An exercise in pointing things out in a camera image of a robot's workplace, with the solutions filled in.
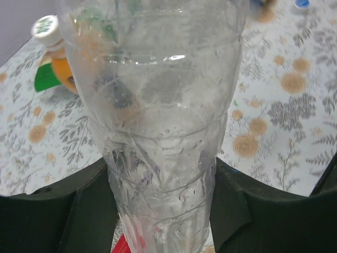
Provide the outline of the blue bottle cap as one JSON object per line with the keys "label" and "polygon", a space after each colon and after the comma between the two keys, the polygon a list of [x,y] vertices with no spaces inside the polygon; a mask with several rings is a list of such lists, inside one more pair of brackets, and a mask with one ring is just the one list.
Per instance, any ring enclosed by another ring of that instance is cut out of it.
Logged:
{"label": "blue bottle cap", "polygon": [[310,7],[310,1],[309,0],[295,0],[294,5],[298,9],[305,10]]}

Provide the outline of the orange milk tea bottle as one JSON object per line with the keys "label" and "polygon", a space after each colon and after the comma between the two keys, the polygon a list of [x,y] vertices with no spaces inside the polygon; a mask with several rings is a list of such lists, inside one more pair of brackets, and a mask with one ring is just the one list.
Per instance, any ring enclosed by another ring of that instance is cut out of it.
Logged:
{"label": "orange milk tea bottle", "polygon": [[78,94],[75,81],[65,55],[64,40],[45,48],[35,75],[36,91],[45,91],[63,85],[74,94]]}

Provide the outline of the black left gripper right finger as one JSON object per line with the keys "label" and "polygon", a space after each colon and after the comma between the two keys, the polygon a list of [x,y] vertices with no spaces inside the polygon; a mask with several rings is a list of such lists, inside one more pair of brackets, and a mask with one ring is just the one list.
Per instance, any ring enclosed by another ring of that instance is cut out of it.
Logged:
{"label": "black left gripper right finger", "polygon": [[211,230],[216,252],[336,252],[336,159],[312,193],[285,192],[216,162]]}

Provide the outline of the clear plastic bottle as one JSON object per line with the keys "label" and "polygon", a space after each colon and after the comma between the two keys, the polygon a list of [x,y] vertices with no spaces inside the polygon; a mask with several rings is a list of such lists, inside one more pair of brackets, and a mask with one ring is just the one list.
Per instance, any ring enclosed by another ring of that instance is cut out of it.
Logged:
{"label": "clear plastic bottle", "polygon": [[200,252],[248,1],[57,1],[132,252]]}

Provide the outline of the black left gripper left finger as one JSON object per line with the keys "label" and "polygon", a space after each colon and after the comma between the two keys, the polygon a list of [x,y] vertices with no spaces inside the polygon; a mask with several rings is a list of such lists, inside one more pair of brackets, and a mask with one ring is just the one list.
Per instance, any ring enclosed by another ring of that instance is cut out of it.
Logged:
{"label": "black left gripper left finger", "polygon": [[117,208],[107,165],[1,197],[1,252],[111,252]]}

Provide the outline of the white green printed cap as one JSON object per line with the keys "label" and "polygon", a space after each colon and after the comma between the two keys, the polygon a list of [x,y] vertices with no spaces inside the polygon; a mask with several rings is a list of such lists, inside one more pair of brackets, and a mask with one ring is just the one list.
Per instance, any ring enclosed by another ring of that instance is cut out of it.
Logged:
{"label": "white green printed cap", "polygon": [[61,39],[58,18],[56,15],[47,15],[38,19],[32,26],[31,35],[44,46],[52,46]]}

